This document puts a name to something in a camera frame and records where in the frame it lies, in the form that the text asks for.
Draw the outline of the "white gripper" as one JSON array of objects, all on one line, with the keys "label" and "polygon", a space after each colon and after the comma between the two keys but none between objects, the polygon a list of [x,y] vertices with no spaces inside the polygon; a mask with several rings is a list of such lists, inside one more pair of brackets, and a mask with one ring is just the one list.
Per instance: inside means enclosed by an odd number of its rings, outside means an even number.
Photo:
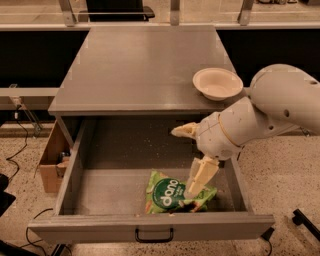
[{"label": "white gripper", "polygon": [[204,189],[217,173],[219,161],[228,160],[241,151],[241,147],[229,140],[219,118],[220,113],[214,112],[198,124],[187,123],[171,131],[176,137],[196,138],[197,148],[206,155],[202,159],[195,158],[191,164],[185,188],[186,197],[196,197]]}]

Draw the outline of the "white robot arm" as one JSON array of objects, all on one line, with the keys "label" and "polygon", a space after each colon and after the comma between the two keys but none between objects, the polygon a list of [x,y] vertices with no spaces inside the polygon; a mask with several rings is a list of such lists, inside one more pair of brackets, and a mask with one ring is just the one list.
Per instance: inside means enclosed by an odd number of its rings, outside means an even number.
[{"label": "white robot arm", "polygon": [[320,83],[303,70],[274,64],[252,79],[249,93],[221,112],[171,131],[196,141],[204,157],[194,160],[184,197],[196,197],[213,178],[221,161],[245,144],[304,128],[320,134]]}]

